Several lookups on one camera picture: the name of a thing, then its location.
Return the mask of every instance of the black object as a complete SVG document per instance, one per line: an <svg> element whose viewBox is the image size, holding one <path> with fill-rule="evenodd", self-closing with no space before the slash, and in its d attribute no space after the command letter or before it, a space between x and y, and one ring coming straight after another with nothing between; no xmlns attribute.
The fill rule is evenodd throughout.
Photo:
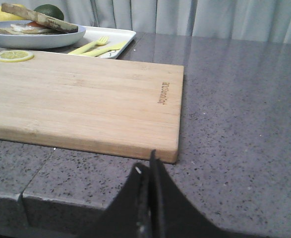
<svg viewBox="0 0 291 238"><path fill-rule="evenodd" d="M150 168L136 163L100 218L78 238L228 238L200 214L152 151Z"/></svg>

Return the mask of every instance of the plastic cutlery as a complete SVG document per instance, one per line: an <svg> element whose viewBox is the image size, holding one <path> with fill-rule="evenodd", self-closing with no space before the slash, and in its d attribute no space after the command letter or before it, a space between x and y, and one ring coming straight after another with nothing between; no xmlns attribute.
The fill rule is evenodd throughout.
<svg viewBox="0 0 291 238"><path fill-rule="evenodd" d="M127 43L127 41L123 41L123 42L120 42L118 44L115 44L113 46L108 46L108 47L103 47L101 49L95 49L95 50L92 50L92 51L89 51L89 52L86 52L86 53L83 53L83 54L80 54L81 56L99 56L99 55L102 55L104 54L105 52L108 52L108 51L116 51L116 50L120 50L125 44Z"/></svg>
<svg viewBox="0 0 291 238"><path fill-rule="evenodd" d="M69 55L80 55L80 54L86 52L87 50L93 48L95 45L97 45L97 46L105 45L108 42L108 39L109 39L108 36L100 37L97 41L90 42L82 47L79 47L76 50L69 52L68 54Z"/></svg>

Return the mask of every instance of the sandwich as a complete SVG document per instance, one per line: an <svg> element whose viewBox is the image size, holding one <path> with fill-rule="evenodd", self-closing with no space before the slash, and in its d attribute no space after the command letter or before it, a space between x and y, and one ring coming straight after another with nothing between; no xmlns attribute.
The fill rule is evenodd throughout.
<svg viewBox="0 0 291 238"><path fill-rule="evenodd" d="M22 8L9 3L2 3L2 11L31 20L27 24L11 24L10 27L0 28L0 34L30 35L30 34L66 34L78 32L78 26L56 19L45 14Z"/></svg>

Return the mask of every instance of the gray plate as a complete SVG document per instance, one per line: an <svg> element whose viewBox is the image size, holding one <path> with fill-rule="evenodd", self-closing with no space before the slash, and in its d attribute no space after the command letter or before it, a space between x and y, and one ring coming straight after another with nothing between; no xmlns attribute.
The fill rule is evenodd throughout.
<svg viewBox="0 0 291 238"><path fill-rule="evenodd" d="M0 21L0 27L10 27L11 24L25 24L30 21ZM61 35L3 35L0 34L0 47L12 49L49 49L69 46L79 41L85 35L86 28L78 26L78 32Z"/></svg>

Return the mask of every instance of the white curtain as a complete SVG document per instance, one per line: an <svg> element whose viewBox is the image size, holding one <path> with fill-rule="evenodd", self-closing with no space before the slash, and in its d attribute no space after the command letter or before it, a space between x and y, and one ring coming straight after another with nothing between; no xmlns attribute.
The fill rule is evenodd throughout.
<svg viewBox="0 0 291 238"><path fill-rule="evenodd" d="M19 0L47 2L90 26L199 37L291 43L291 0Z"/></svg>

